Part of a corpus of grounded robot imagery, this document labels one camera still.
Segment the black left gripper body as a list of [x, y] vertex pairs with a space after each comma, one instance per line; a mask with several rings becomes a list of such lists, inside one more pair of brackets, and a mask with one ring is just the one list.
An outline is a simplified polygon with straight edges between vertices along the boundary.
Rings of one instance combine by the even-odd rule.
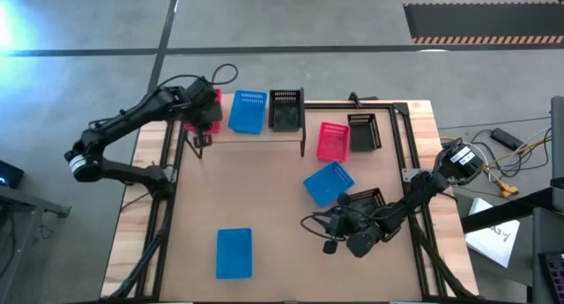
[[214, 88], [205, 78], [198, 78], [188, 87], [188, 97], [190, 104], [187, 110], [187, 122], [197, 131], [209, 130], [212, 122], [204, 118], [204, 111], [216, 101]]

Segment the black clamp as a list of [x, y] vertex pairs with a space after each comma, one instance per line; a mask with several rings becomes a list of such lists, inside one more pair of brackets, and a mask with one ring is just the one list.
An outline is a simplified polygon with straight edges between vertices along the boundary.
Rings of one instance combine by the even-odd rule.
[[379, 98], [376, 96], [360, 97], [356, 92], [351, 92], [348, 100], [352, 101], [356, 108], [362, 108], [365, 101], [376, 101]]

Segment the black desk frame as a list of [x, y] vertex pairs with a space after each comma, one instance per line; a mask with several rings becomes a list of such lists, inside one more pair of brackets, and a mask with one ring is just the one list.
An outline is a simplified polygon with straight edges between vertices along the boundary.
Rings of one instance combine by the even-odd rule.
[[461, 219], [465, 234], [530, 216], [535, 208], [564, 213], [564, 189], [549, 187]]

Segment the black table frame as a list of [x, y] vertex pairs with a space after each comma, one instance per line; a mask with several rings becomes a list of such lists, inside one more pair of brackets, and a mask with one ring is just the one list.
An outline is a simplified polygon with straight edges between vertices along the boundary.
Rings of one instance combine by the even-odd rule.
[[[387, 242], [362, 258], [347, 247], [324, 254], [324, 232], [310, 217], [319, 212], [303, 182], [332, 161], [316, 157], [321, 122], [348, 125], [349, 114], [375, 114], [382, 147], [352, 152], [340, 163], [354, 179], [349, 190], [379, 188], [388, 204], [409, 189], [402, 168], [433, 169], [441, 144], [431, 136], [420, 154], [410, 113], [417, 103], [307, 101], [303, 127], [239, 134], [222, 127], [202, 153], [191, 151], [181, 122], [151, 122], [139, 129], [134, 167], [170, 168], [173, 195], [133, 204], [142, 192], [131, 184], [119, 205], [101, 304], [160, 302], [281, 303], [473, 300], [473, 292], [443, 261], [434, 235], [433, 198], [421, 205]], [[253, 274], [216, 279], [219, 229], [250, 228]]]

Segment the grey cabinet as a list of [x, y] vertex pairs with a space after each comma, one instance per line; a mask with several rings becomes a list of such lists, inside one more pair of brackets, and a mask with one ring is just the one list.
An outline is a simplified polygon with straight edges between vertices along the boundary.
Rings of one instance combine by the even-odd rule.
[[552, 177], [564, 183], [564, 97], [551, 98]]

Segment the blue plastic basket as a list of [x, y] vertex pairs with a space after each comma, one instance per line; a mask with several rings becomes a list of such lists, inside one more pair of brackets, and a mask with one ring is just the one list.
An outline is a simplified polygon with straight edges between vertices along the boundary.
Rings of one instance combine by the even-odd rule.
[[320, 208], [331, 204], [340, 193], [346, 192], [354, 184], [354, 179], [338, 161], [332, 161], [303, 182], [307, 192]]
[[216, 279], [246, 279], [253, 274], [253, 241], [250, 228], [219, 229]]
[[238, 133], [260, 134], [263, 130], [267, 97], [267, 92], [237, 90], [228, 127]]

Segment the white paper sheet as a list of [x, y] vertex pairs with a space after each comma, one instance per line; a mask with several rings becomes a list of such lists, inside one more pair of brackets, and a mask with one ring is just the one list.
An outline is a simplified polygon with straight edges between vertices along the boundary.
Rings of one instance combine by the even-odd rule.
[[466, 245], [504, 268], [516, 242], [520, 222], [511, 220], [464, 235]]

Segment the black device blue light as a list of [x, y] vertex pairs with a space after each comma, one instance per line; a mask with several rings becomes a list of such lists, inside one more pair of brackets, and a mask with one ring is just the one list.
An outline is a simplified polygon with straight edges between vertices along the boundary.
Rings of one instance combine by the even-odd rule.
[[17, 189], [24, 175], [22, 169], [0, 160], [0, 186]]

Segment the hazard striped floor mat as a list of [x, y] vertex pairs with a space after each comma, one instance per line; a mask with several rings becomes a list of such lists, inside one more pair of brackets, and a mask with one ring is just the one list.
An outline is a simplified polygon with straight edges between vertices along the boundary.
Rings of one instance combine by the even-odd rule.
[[564, 1], [403, 5], [412, 41], [430, 45], [564, 45]]

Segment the grey metal stand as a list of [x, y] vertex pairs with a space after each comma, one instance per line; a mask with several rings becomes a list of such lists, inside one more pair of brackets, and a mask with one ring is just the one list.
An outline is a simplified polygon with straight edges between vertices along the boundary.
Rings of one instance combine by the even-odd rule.
[[44, 213], [67, 218], [70, 210], [70, 206], [0, 186], [0, 304], [11, 296], [20, 267], [41, 232]]

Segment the black power strip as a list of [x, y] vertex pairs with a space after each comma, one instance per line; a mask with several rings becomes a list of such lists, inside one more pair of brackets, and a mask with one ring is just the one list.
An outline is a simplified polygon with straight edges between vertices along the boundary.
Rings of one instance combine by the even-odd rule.
[[501, 128], [495, 128], [492, 130], [490, 138], [511, 151], [516, 151], [521, 145], [523, 145], [523, 141]]

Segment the red plastic basket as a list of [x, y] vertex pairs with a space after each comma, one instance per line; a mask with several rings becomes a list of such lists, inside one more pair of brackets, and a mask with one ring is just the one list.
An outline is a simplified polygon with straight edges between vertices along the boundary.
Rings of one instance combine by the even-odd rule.
[[317, 141], [316, 157], [321, 161], [345, 162], [350, 146], [348, 125], [321, 122]]
[[[219, 105], [221, 105], [221, 98], [222, 98], [222, 92], [220, 88], [215, 88], [215, 93], [217, 95], [216, 101], [218, 102]], [[220, 126], [221, 126], [221, 119], [219, 119], [218, 121], [213, 121], [211, 123], [211, 128], [209, 130], [207, 130], [205, 132], [206, 135], [211, 135], [211, 134], [217, 134], [220, 131]], [[185, 123], [183, 125], [183, 128], [189, 132], [196, 132], [196, 129], [190, 125], [189, 123]]]

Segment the black keyboard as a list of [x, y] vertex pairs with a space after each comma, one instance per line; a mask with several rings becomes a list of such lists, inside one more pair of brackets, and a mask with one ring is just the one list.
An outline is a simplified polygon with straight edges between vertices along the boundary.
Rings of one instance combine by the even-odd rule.
[[564, 304], [564, 253], [539, 253], [538, 259], [552, 303]]

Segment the black plastic basket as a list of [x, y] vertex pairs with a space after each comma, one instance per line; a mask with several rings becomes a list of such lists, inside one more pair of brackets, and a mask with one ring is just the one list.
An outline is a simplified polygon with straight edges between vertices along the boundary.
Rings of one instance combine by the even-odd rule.
[[374, 188], [351, 194], [350, 205], [375, 211], [385, 206], [386, 203], [380, 189]]
[[372, 152], [382, 147], [375, 114], [349, 114], [352, 152]]
[[270, 90], [268, 126], [274, 132], [295, 132], [303, 127], [303, 90]]

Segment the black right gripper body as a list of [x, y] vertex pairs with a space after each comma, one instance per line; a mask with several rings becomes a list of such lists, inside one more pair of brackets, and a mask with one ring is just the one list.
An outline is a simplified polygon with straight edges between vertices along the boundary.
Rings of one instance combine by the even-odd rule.
[[347, 207], [346, 217], [350, 229], [346, 234], [346, 246], [355, 257], [366, 256], [379, 242], [385, 242], [387, 234], [380, 228], [377, 221], [377, 209], [354, 209]]

